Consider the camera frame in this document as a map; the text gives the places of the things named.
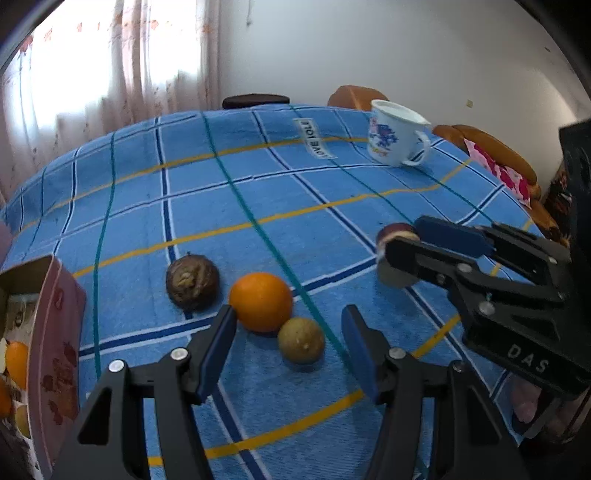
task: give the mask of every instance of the orange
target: orange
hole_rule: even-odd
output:
[[[29,347],[21,342],[10,342],[6,348],[6,368],[8,375],[22,390],[27,389],[27,360]]]
[[[8,417],[12,410],[12,400],[10,398],[10,389],[0,377],[0,419]]]
[[[293,307],[287,284],[270,273],[244,275],[230,290],[230,305],[238,320],[253,332],[274,332],[290,319]]]

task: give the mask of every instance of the curtain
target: curtain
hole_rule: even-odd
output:
[[[2,78],[0,200],[94,138],[219,108],[219,2],[65,0]]]

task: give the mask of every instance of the mug handle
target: mug handle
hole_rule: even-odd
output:
[[[423,154],[417,160],[403,160],[402,163],[408,165],[409,167],[418,167],[421,163],[423,163],[427,159],[427,155],[431,150],[431,140],[425,132],[421,132],[420,130],[415,131],[416,136],[423,142]]]

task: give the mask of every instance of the metal screw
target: metal screw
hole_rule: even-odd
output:
[[[185,360],[187,358],[187,356],[189,355],[189,352],[187,351],[186,348],[183,347],[179,347],[179,348],[175,348],[172,352],[170,352],[170,358],[172,358],[173,360]]]
[[[462,273],[470,273],[472,271],[472,267],[467,263],[458,263],[457,269]]]
[[[123,360],[113,360],[109,364],[109,371],[111,371],[115,374],[117,372],[121,372],[123,370],[124,366],[125,366],[125,362]]]
[[[456,372],[461,374],[466,369],[466,366],[464,365],[464,362],[460,362],[459,360],[456,360],[455,362],[452,363],[452,368]]]
[[[388,355],[390,358],[394,358],[395,360],[400,360],[406,356],[406,352],[398,346],[395,346],[388,350]]]
[[[494,314],[495,306],[489,301],[482,301],[478,304],[478,310],[480,310],[480,313],[483,315],[489,317]]]

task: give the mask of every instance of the blue tablecloth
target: blue tablecloth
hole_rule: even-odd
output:
[[[294,122],[301,117],[313,119],[329,155],[306,148]],[[294,314],[325,328],[326,354],[311,371],[294,369],[275,339],[238,327],[218,387],[196,409],[215,478],[363,477],[381,412],[343,361],[340,312],[349,303],[392,345],[413,351],[428,342],[417,351],[426,361],[469,361],[508,414],[507,373],[462,345],[446,292],[378,284],[374,240],[384,225],[421,215],[537,230],[497,179],[448,142],[431,136],[422,166],[391,168],[367,154],[367,131],[366,113],[338,108],[183,112],[83,145],[23,185],[3,212],[15,235],[3,269],[53,253],[86,290],[81,403],[111,360],[143,364],[185,345],[235,280],[268,271],[294,288]],[[174,307],[164,285],[170,262],[187,252],[209,257],[222,277],[218,304],[193,315]],[[160,478],[146,405],[152,477]],[[432,403],[424,411],[417,475],[428,463]]]

